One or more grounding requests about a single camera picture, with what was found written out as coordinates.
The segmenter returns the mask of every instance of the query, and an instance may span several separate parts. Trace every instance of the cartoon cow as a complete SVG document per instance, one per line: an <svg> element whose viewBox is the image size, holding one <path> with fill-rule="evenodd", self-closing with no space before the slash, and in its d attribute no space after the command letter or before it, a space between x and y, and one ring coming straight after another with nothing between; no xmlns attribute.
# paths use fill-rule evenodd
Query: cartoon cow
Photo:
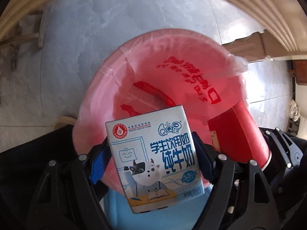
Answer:
<svg viewBox="0 0 307 230"><path fill-rule="evenodd" d="M167 186L159 181L159 166L155 165L151 158L150 162L136 163L133 160L133 167L124 167L124 170L127 170L124 174L134 197L147 195L160 189L168 189Z"/></svg>

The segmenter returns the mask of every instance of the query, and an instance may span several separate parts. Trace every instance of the cartoon desk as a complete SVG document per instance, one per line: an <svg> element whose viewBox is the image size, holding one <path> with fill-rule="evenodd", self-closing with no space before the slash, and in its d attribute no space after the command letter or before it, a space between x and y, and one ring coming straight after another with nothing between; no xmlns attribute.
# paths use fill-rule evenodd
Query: cartoon desk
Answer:
<svg viewBox="0 0 307 230"><path fill-rule="evenodd" d="M143 195L136 197L139 200L129 198L128 202L135 213L150 211L157 208L164 208L171 204L176 204L176 196L178 194L171 189L167 189L166 191L169 194L168 196L148 200L148 195Z"/></svg>

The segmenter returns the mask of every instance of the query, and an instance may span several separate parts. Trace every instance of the open book illustration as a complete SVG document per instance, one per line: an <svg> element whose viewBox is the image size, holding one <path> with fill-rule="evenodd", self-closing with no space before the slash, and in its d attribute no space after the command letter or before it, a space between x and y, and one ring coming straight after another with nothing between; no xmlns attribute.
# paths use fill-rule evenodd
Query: open book illustration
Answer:
<svg viewBox="0 0 307 230"><path fill-rule="evenodd" d="M165 189L160 189L158 191L153 191L149 193L147 200L152 200L152 199L156 199L156 198L160 198L160 197L164 197L168 195L169 193Z"/></svg>

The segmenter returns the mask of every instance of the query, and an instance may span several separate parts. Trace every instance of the red circular logo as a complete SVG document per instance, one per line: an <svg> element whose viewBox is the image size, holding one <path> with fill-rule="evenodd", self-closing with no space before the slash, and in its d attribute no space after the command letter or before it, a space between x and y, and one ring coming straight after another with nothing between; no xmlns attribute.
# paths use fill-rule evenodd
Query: red circular logo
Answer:
<svg viewBox="0 0 307 230"><path fill-rule="evenodd" d="M119 139L124 138L125 136L127 136L127 132L128 132L127 127L122 123L118 123L113 127L113 135L116 138Z"/></svg>

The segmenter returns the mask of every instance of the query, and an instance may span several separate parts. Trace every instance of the white wall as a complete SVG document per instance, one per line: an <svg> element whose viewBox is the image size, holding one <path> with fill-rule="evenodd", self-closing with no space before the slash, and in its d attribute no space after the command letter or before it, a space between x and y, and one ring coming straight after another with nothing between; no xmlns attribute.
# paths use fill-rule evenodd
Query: white wall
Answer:
<svg viewBox="0 0 307 230"><path fill-rule="evenodd" d="M307 118L307 85L295 84L295 102L300 107L300 114Z"/></svg>

